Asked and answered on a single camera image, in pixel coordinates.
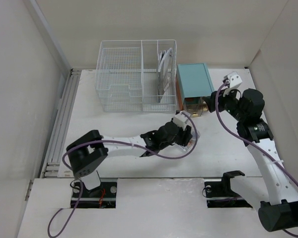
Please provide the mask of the clear jar of paperclips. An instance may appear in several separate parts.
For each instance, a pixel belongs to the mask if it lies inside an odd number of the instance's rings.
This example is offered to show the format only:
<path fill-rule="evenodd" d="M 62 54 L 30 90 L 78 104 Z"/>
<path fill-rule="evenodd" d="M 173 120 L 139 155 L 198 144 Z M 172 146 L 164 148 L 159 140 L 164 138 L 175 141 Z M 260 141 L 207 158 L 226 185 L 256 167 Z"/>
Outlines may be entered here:
<path fill-rule="evenodd" d="M 183 151 L 188 151 L 190 150 L 195 142 L 200 138 L 200 132 L 198 131 L 195 133 L 194 131 L 191 132 L 192 138 L 189 140 L 188 144 L 186 146 L 179 146 Z"/>

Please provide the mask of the transparent brown drawer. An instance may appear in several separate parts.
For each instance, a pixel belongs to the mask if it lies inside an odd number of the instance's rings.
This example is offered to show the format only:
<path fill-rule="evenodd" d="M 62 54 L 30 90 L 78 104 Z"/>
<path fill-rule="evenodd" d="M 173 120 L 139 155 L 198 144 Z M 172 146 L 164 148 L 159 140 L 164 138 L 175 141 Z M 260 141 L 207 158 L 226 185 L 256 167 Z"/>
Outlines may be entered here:
<path fill-rule="evenodd" d="M 185 98 L 183 108 L 186 112 L 190 113 L 192 117 L 200 117 L 209 110 L 202 97 Z"/>

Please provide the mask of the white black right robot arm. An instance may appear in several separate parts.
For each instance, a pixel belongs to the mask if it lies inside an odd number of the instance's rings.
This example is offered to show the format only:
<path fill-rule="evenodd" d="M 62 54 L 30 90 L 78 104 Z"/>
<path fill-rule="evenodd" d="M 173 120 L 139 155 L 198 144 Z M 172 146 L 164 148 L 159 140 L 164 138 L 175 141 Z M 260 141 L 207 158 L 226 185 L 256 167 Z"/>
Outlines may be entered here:
<path fill-rule="evenodd" d="M 207 197 L 241 196 L 258 213 L 268 232 L 298 227 L 298 182 L 285 170 L 276 151 L 273 134 L 261 116 L 265 106 L 263 94 L 246 89 L 236 98 L 237 90 L 213 92 L 203 97 L 209 112 L 227 111 L 237 120 L 235 137 L 244 142 L 253 156 L 266 185 L 268 196 L 257 194 L 245 181 L 241 171 L 225 172 L 220 182 L 206 182 L 211 187 Z"/>

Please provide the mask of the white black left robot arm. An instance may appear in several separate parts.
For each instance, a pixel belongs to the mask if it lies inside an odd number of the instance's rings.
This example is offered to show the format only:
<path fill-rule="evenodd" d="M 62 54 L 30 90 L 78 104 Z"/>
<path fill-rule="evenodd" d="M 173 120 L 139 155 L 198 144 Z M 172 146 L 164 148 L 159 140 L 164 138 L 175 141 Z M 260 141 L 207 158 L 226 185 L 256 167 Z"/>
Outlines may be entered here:
<path fill-rule="evenodd" d="M 91 130 L 66 148 L 69 168 L 73 176 L 82 181 L 84 191 L 94 197 L 101 192 L 96 170 L 106 158 L 157 156 L 161 150 L 174 144 L 187 146 L 192 138 L 191 129 L 188 124 L 180 126 L 171 120 L 157 130 L 118 139 L 104 137 L 98 130 Z"/>

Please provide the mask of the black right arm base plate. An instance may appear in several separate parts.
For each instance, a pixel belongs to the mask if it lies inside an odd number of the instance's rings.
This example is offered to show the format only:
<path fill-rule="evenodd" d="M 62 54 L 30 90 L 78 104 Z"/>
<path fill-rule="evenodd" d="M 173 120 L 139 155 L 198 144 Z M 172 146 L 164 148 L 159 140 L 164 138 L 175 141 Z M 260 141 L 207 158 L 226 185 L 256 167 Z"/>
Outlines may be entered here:
<path fill-rule="evenodd" d="M 208 208 L 252 208 L 239 194 L 230 188 L 230 182 L 223 179 L 206 179 L 202 195 Z"/>

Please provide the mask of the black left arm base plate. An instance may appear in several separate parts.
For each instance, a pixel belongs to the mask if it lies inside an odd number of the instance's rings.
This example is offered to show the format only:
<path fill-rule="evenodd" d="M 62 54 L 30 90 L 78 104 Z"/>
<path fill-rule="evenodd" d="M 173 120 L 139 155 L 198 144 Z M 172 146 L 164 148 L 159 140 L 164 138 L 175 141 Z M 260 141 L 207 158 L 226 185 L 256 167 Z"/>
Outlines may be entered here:
<path fill-rule="evenodd" d="M 117 179 L 103 179 L 95 191 L 89 192 L 83 185 L 77 208 L 112 209 L 116 208 Z"/>

